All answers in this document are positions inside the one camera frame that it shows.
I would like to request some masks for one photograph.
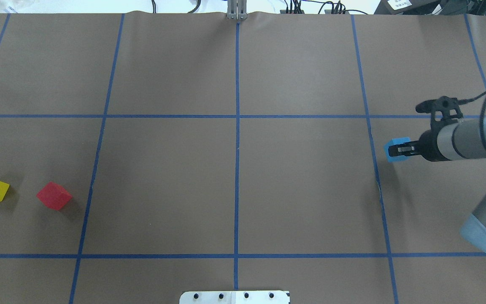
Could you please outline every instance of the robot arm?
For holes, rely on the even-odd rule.
[[[480,119],[465,121],[459,107],[484,95],[486,92],[470,100],[442,96],[417,105],[417,112],[431,115],[431,129],[422,133],[417,141],[407,137],[390,141],[384,147],[388,160],[402,161],[415,155],[432,162],[486,158],[486,98]],[[437,120],[437,112],[442,114],[440,120]],[[486,196],[461,228],[461,235],[486,252]]]

